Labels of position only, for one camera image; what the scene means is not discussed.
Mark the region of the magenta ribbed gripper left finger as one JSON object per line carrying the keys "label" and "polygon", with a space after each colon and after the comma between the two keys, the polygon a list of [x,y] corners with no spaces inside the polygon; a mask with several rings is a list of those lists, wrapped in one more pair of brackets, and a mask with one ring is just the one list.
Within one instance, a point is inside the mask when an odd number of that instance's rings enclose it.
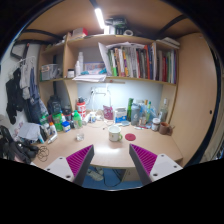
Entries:
{"label": "magenta ribbed gripper left finger", "polygon": [[45,170],[81,186],[93,156],[94,146],[89,145],[68,157],[58,157]]}

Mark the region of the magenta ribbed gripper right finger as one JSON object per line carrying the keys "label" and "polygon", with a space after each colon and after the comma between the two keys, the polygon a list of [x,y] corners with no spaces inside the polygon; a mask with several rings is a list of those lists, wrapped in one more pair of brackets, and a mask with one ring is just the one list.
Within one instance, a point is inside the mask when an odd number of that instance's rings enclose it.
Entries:
{"label": "magenta ribbed gripper right finger", "polygon": [[143,186],[182,169],[166,154],[156,155],[134,144],[129,145],[129,154]]}

